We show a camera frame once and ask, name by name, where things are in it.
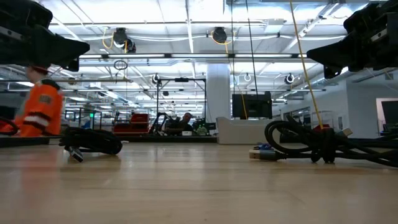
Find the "white column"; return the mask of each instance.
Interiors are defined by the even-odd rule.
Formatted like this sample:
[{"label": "white column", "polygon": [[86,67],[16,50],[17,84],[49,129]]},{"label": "white column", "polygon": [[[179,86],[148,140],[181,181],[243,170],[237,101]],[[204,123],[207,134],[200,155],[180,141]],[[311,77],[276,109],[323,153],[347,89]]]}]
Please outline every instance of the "white column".
[{"label": "white column", "polygon": [[231,117],[231,92],[229,90],[228,64],[207,65],[206,76],[206,120],[216,122],[217,117]]}]

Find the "man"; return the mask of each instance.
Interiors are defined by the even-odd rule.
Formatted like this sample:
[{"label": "man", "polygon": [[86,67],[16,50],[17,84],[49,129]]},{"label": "man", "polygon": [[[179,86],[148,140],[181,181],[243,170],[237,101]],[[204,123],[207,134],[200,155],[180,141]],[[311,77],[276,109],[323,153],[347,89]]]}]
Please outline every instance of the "man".
[{"label": "man", "polygon": [[167,134],[180,134],[182,131],[193,131],[192,126],[189,125],[189,121],[192,118],[192,114],[185,113],[182,120],[178,124],[171,125],[165,129]]},{"label": "man", "polygon": [[19,136],[37,137],[60,133],[62,94],[60,87],[47,78],[46,68],[29,66],[26,75],[34,86],[16,114]]}]

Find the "wooden floor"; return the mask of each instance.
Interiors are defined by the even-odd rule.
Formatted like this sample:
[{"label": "wooden floor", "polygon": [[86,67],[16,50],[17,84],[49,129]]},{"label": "wooden floor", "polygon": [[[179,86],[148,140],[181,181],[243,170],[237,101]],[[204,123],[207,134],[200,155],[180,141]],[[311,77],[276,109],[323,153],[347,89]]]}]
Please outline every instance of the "wooden floor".
[{"label": "wooden floor", "polygon": [[398,223],[398,169],[250,161],[248,146],[0,149],[0,223]]}]

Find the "monitor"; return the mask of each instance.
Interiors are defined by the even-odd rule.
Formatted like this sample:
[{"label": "monitor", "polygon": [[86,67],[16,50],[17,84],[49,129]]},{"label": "monitor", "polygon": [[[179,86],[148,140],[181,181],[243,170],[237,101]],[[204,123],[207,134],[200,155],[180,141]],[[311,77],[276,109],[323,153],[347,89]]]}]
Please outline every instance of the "monitor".
[{"label": "monitor", "polygon": [[244,109],[246,109],[248,118],[272,119],[271,93],[267,91],[264,94],[258,94],[258,96],[255,94],[233,94],[232,117],[245,118],[246,115]]},{"label": "monitor", "polygon": [[16,113],[15,108],[11,108],[8,106],[0,106],[0,117],[7,118],[7,119],[14,119]]},{"label": "monitor", "polygon": [[386,124],[398,124],[398,101],[383,101],[381,106]]}]

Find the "coiled cable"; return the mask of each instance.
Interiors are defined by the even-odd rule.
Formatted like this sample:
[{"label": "coiled cable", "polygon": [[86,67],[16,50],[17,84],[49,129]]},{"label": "coiled cable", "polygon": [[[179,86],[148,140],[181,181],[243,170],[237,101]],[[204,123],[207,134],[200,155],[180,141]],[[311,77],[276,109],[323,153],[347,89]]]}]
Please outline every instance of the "coiled cable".
[{"label": "coiled cable", "polygon": [[81,128],[67,128],[59,145],[65,146],[67,151],[74,147],[80,152],[101,152],[109,155],[116,155],[123,147],[122,142],[112,132]]},{"label": "coiled cable", "polygon": [[6,118],[2,118],[2,117],[0,117],[0,121],[4,122],[6,124],[9,124],[12,127],[12,131],[0,131],[0,134],[13,136],[18,133],[19,128],[18,128],[18,126],[16,126],[16,124],[14,124],[14,122],[12,122]]},{"label": "coiled cable", "polygon": [[[292,117],[289,121],[273,121],[269,123],[264,134],[268,143],[275,149],[270,160],[287,158],[311,158],[317,162],[320,158],[326,163],[334,162],[335,158],[363,159],[378,164],[398,167],[398,134],[384,136],[377,139],[349,139],[336,134],[333,129],[326,128],[320,132],[307,129],[296,122]],[[276,130],[289,131],[297,135],[300,143],[306,145],[300,149],[289,149],[276,143],[272,133]],[[379,152],[368,147],[391,149]]]}]

